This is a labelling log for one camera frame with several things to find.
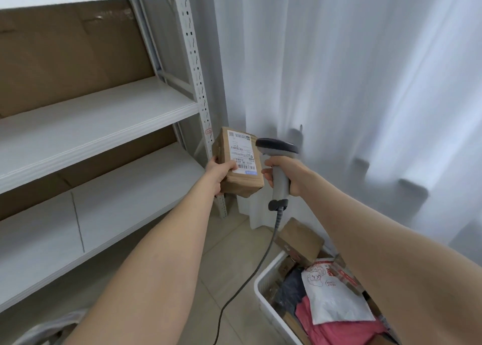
white plastic basket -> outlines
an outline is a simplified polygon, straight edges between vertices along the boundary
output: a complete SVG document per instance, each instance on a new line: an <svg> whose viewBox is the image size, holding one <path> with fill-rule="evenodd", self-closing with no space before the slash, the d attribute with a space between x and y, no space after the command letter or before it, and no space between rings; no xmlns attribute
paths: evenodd
<svg viewBox="0 0 482 345"><path fill-rule="evenodd" d="M271 305L262 295L262 293L266 293L268 291L276 280L281 279L280 274L278 273L278 268L286 256L288 256L286 252L280 252L280 254L268 265L268 267L263 270L258 278L256 278L255 293L259 300L259 308L261 308L261 311L268 318L269 322L271 322L281 336L283 336L286 343L303 345L294 332L283 321L280 315L274 311L274 308L271 307Z"/></svg>

tile floor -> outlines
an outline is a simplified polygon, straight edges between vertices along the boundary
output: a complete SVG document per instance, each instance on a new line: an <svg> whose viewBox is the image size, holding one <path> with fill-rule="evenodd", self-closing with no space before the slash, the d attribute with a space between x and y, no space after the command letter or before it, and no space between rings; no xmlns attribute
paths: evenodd
<svg viewBox="0 0 482 345"><path fill-rule="evenodd" d="M178 344L212 344L220 308L256 268L271 238L266 227L251 230L234 201L221 220L213 207L191 312ZM91 306L152 222L66 275L0 313L0 345L12 344L33 325ZM273 245L263 268L280 249ZM258 307L254 279L224 311L218 344L284 345Z"/></svg>

barcode scanner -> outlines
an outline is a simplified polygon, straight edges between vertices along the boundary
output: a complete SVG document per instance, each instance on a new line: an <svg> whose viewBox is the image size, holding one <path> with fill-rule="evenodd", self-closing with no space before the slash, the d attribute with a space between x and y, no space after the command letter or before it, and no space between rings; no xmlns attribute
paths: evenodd
<svg viewBox="0 0 482 345"><path fill-rule="evenodd" d="M256 147L259 152L268 156L288 156L293 159L298 156L298 147L292 143L277 140L274 138L258 138ZM273 199L268 203L270 211L277 211L278 208L286 209L288 197L290 196L290 179L284 174L279 166L273 166Z"/></svg>

person's left hand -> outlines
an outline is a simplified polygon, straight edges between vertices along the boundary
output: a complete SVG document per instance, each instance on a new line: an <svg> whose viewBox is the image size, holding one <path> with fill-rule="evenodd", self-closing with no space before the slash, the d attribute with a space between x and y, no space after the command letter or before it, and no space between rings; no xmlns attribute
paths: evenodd
<svg viewBox="0 0 482 345"><path fill-rule="evenodd" d="M218 164L216 157L209 160L204 176L210 184L213 184L214 195L219 194L221 191L221 180L226 177L227 172L229 170L236 170L237 168L236 160L226 161L224 164Z"/></svg>

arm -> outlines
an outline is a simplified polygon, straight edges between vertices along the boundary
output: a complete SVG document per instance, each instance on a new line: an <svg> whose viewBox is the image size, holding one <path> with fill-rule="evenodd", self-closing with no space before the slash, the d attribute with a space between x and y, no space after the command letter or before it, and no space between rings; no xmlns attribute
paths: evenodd
<svg viewBox="0 0 482 345"><path fill-rule="evenodd" d="M213 197L235 161L216 164L121 265L66 345L175 345L194 298Z"/></svg>
<svg viewBox="0 0 482 345"><path fill-rule="evenodd" d="M352 199L301 162L272 157L404 344L480 343L482 268ZM263 170L272 185L270 169Z"/></svg>

